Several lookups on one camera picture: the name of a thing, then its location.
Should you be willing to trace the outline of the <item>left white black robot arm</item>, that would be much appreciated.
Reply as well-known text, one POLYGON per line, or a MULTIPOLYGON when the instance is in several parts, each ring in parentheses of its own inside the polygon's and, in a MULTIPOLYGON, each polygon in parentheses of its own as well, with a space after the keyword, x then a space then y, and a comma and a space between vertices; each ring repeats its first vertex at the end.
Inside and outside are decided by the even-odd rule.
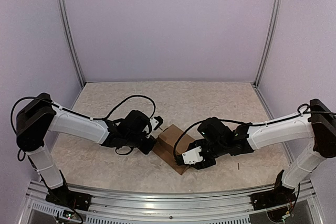
POLYGON ((30 102, 17 114, 10 115, 16 144, 19 152, 24 153, 35 167, 48 192, 64 206, 73 201, 74 195, 45 146, 47 132, 84 138, 115 150, 137 148, 147 155, 156 144, 152 133, 163 123, 160 116, 147 116, 139 110, 132 110, 126 117, 112 121, 109 120, 112 112, 103 118, 93 118, 54 102, 48 93, 23 97, 16 104, 25 100, 30 102))

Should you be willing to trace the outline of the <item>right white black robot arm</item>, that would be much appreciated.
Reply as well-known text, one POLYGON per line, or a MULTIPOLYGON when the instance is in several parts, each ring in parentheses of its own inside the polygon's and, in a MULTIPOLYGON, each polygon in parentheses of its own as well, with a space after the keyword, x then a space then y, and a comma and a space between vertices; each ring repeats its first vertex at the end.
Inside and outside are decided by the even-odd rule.
POLYGON ((307 147, 297 159, 278 174, 275 186, 268 194, 273 205, 291 197, 305 177, 323 161, 335 157, 335 113, 318 99, 301 105, 293 115, 263 123, 239 123, 235 130, 227 127, 225 122, 212 117, 197 128, 202 139, 191 144, 195 156, 189 164, 194 168, 213 166, 218 157, 226 154, 249 154, 269 145, 308 139, 307 147))

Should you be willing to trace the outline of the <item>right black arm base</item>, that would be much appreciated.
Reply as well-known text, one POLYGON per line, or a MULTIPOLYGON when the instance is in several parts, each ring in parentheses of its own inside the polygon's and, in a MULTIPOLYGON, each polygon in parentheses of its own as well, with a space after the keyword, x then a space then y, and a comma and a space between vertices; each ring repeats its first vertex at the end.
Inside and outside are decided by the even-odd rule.
POLYGON ((254 210, 261 210, 288 204, 296 200, 293 189, 286 187, 280 189, 272 189, 260 193, 254 193, 250 197, 254 210))

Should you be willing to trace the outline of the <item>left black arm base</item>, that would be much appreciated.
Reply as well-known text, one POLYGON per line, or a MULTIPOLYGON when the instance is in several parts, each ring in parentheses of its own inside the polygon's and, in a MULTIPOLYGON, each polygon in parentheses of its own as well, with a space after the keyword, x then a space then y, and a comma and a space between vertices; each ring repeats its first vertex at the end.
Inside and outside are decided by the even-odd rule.
POLYGON ((67 188, 56 188, 48 191, 46 201, 70 209, 88 211, 92 196, 86 193, 71 191, 67 188))

